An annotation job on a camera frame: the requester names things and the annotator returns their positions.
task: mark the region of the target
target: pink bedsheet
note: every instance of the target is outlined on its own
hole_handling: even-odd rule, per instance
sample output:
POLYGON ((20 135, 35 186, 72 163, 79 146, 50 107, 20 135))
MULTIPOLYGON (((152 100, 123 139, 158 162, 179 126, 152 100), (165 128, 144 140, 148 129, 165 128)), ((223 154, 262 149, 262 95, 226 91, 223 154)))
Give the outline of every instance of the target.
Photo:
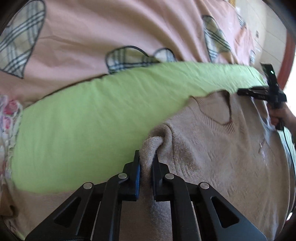
POLYGON ((254 58, 250 30, 223 0, 34 0, 0 37, 0 94, 26 107, 132 67, 254 58))

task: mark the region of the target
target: ribbed neckline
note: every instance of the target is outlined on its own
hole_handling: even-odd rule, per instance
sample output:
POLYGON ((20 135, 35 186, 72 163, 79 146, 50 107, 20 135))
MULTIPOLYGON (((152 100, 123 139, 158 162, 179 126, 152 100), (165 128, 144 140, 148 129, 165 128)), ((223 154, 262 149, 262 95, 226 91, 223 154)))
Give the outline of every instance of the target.
POLYGON ((206 97, 195 97, 192 96, 192 98, 198 103, 198 110, 201 113, 201 120, 204 122, 204 124, 208 125, 211 129, 218 131, 220 133, 224 134, 233 134, 236 130, 237 126, 237 106, 235 103, 235 98, 234 95, 231 95, 228 91, 218 91, 218 92, 213 92, 206 97), (229 103, 229 113, 230 113, 230 118, 229 122, 226 124, 220 124, 219 122, 215 121, 211 117, 207 116, 201 109, 200 109, 200 104, 206 104, 209 102, 210 99, 213 99, 214 95, 217 95, 220 93, 221 97, 227 98, 228 103, 229 103))

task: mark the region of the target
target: heart pattern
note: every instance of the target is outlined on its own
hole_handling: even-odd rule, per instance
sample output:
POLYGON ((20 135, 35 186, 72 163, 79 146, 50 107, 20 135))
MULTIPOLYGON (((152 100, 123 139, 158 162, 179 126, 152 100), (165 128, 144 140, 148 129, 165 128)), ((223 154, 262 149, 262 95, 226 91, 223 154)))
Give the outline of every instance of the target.
POLYGON ((23 78, 25 65, 38 39, 45 18, 41 0, 28 2, 0 36, 0 70, 23 78))
POLYGON ((205 15, 202 19, 204 23, 205 42, 210 60, 214 63, 220 53, 229 52, 231 54, 231 47, 226 41, 223 31, 219 28, 212 16, 205 15))
POLYGON ((148 67, 161 62, 176 61, 174 53, 168 48, 158 49, 152 56, 149 56, 138 47, 124 46, 106 55, 106 65, 110 74, 135 67, 148 67))
POLYGON ((239 19, 239 24, 241 26, 241 29, 243 29, 243 27, 246 27, 246 21, 243 19, 243 17, 241 15, 237 15, 238 19, 239 19))
POLYGON ((250 52, 250 66, 254 66, 256 61, 256 54, 253 50, 250 52))

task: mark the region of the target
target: knit fabric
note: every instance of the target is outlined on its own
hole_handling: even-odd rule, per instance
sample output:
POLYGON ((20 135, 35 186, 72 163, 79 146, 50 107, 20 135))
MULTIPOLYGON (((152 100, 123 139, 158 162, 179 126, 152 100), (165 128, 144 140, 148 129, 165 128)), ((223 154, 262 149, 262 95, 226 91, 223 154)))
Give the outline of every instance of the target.
POLYGON ((122 228, 132 229, 122 240, 172 240, 170 204, 152 196, 155 151, 186 182, 208 182, 268 240, 282 230, 294 204, 295 173, 263 101, 226 91, 191 97, 157 126, 140 150, 140 200, 123 207, 122 228))

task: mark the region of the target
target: green pillow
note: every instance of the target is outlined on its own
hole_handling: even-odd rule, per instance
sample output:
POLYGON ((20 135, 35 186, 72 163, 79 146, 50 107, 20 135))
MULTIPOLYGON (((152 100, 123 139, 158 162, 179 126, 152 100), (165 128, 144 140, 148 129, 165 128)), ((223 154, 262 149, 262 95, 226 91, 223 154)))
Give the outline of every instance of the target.
POLYGON ((104 182, 190 95, 255 85, 264 81, 251 67, 177 62, 64 89, 24 110, 12 179, 19 189, 43 194, 104 182))

